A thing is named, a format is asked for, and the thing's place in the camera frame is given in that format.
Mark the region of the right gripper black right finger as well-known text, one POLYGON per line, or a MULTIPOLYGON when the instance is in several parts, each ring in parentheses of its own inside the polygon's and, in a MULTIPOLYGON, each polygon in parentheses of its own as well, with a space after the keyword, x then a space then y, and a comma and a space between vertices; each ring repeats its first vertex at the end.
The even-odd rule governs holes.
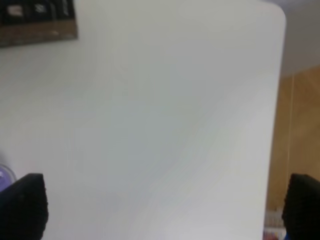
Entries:
POLYGON ((290 177, 282 212, 289 240, 320 238, 320 182, 307 174, 290 177))

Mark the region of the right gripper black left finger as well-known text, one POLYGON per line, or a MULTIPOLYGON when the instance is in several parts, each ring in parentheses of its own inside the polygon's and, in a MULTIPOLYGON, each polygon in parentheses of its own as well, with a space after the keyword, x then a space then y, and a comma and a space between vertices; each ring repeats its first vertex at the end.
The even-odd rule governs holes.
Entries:
POLYGON ((0 192, 2 240, 41 240, 48 219, 43 174, 29 173, 0 192))

